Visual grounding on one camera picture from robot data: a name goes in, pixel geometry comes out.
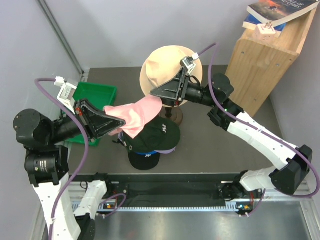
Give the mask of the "green plastic tray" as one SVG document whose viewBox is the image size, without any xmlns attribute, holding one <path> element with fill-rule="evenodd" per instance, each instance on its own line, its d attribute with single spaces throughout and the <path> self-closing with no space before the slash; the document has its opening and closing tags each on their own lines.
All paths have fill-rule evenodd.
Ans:
<svg viewBox="0 0 320 240">
<path fill-rule="evenodd" d="M 116 95 L 117 88 L 115 86 L 98 83 L 79 82 L 73 98 L 75 101 L 87 99 L 93 106 L 103 111 L 103 107 L 113 106 Z M 74 116 L 75 119 L 77 119 L 74 107 L 64 107 L 70 112 L 70 114 Z M 83 136 L 79 127 L 76 125 L 73 119 L 70 119 L 67 113 L 65 114 L 64 119 L 61 123 L 62 126 L 59 128 L 60 133 L 58 133 L 57 136 L 62 137 L 63 140 L 70 143 L 83 145 L 85 144 L 85 141 L 88 141 L 88 144 L 94 147 L 99 144 L 101 138 L 95 139 L 95 142 L 89 142 L 84 127 L 82 126 L 83 131 L 86 133 L 86 137 Z"/>
</svg>

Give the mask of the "pink brim cap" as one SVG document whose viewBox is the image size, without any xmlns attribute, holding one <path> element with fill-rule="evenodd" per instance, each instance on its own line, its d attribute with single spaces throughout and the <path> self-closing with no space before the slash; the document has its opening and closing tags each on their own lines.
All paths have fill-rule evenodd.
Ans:
<svg viewBox="0 0 320 240">
<path fill-rule="evenodd" d="M 111 131 L 108 135 L 114 136 L 124 132 L 134 139 L 144 129 L 145 125 L 160 113 L 162 106 L 162 100 L 150 94 L 136 103 L 105 106 L 103 111 L 106 115 L 125 121 L 124 126 Z"/>
</svg>

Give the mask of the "cream bucket hat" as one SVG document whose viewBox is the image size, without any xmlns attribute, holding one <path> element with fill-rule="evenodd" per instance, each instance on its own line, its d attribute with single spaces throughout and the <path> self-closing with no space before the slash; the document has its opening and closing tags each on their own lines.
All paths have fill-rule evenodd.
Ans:
<svg viewBox="0 0 320 240">
<path fill-rule="evenodd" d="M 145 97 L 138 103 L 148 110 L 161 109 L 161 99 L 150 95 L 151 90 L 173 79 L 181 69 L 181 60 L 194 54 L 193 50 L 178 45 L 167 45 L 154 50 L 140 71 L 139 83 Z"/>
</svg>

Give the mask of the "dark green baseball cap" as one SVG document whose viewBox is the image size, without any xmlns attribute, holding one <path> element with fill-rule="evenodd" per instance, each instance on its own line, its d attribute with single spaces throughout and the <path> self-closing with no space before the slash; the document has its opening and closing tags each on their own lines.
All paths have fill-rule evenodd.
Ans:
<svg viewBox="0 0 320 240">
<path fill-rule="evenodd" d="M 135 138 L 131 138 L 124 132 L 123 136 L 124 147 L 129 152 L 147 153 L 177 147 L 181 139 L 181 131 L 175 122 L 157 116 L 147 123 Z"/>
</svg>

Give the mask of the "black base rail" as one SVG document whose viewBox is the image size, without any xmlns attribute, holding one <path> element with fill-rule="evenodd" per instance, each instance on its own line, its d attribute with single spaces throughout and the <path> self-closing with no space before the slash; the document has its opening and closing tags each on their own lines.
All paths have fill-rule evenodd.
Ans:
<svg viewBox="0 0 320 240">
<path fill-rule="evenodd" d="M 233 173 L 137 173 L 78 175 L 68 187 L 71 197 L 80 199 L 89 190 L 90 180 L 104 177 L 107 193 L 123 193 L 128 200 L 151 197 L 197 197 L 222 201 L 248 199 L 250 194 L 240 186 Z"/>
</svg>

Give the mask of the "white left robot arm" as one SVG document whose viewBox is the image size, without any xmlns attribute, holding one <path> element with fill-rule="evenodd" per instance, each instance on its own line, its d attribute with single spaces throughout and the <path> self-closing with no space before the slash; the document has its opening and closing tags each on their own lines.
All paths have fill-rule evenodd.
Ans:
<svg viewBox="0 0 320 240">
<path fill-rule="evenodd" d="M 77 209 L 73 209 L 68 185 L 68 149 L 63 141 L 86 133 L 93 141 L 125 125 L 123 119 L 105 114 L 87 99 L 78 100 L 75 112 L 50 120 L 34 109 L 19 112 L 13 128 L 16 140 L 26 150 L 24 168 L 43 209 L 51 240 L 92 240 L 96 235 L 95 217 L 103 198 L 114 191 L 106 173 L 77 176 L 88 184 Z"/>
</svg>

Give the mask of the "lavender baseball cap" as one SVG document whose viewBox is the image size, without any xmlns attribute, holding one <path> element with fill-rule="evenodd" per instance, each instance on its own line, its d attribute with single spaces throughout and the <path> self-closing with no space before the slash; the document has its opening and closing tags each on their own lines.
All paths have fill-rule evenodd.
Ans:
<svg viewBox="0 0 320 240">
<path fill-rule="evenodd" d="M 118 141 L 116 143 L 121 144 L 122 146 L 125 146 L 123 132 L 120 132 L 117 137 L 118 137 Z M 169 149 L 169 150 L 155 150 L 155 151 L 160 154 L 170 154 L 170 153 L 174 152 L 175 150 L 176 150 L 176 147 Z"/>
</svg>

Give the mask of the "dark wooden hat stand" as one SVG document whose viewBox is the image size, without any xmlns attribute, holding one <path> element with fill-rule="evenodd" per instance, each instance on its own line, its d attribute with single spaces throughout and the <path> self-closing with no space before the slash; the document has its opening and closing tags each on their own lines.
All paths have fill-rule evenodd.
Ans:
<svg viewBox="0 0 320 240">
<path fill-rule="evenodd" d="M 163 107 L 159 116 L 171 120 L 178 126 L 180 126 L 183 121 L 183 112 L 179 107 Z"/>
</svg>

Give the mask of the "black baseball cap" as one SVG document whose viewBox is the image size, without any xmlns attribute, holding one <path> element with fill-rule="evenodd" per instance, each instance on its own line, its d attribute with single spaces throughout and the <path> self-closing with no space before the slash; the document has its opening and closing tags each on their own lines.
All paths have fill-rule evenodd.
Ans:
<svg viewBox="0 0 320 240">
<path fill-rule="evenodd" d="M 147 171 L 155 168 L 160 161 L 161 154 L 158 152 L 138 154 L 133 151 L 128 153 L 130 164 L 137 170 Z"/>
</svg>

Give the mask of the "tall wooden shelf box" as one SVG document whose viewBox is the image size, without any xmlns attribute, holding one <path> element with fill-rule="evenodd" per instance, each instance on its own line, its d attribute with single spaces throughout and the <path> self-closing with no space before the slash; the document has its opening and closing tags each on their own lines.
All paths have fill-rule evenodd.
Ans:
<svg viewBox="0 0 320 240">
<path fill-rule="evenodd" d="M 251 117 L 300 56 L 315 14 L 313 9 L 288 22 L 270 43 L 255 39 L 250 29 L 236 42 L 225 74 L 234 87 L 231 100 Z"/>
</svg>

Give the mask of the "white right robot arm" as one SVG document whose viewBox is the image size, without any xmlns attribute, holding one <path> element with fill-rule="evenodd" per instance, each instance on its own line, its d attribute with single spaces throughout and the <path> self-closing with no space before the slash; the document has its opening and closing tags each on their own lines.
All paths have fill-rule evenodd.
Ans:
<svg viewBox="0 0 320 240">
<path fill-rule="evenodd" d="M 178 107 L 183 101 L 211 107 L 207 115 L 214 125 L 242 139 L 272 163 L 269 168 L 242 171 L 229 185 L 234 195 L 245 198 L 255 190 L 275 189 L 294 196 L 311 171 L 312 149 L 280 139 L 231 101 L 229 96 L 234 88 L 226 75 L 212 75 L 206 87 L 193 83 L 191 79 L 192 76 L 182 67 L 174 78 L 150 93 L 169 107 Z"/>
</svg>

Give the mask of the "blue baseball cap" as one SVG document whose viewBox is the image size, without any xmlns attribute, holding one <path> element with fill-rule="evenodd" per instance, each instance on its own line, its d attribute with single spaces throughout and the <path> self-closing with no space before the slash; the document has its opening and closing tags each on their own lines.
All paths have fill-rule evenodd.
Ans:
<svg viewBox="0 0 320 240">
<path fill-rule="evenodd" d="M 155 155 L 158 154 L 159 152 L 157 151 L 150 151 L 150 152 L 135 152 L 137 155 L 142 155 L 142 156 L 149 156 L 149 155 Z"/>
</svg>

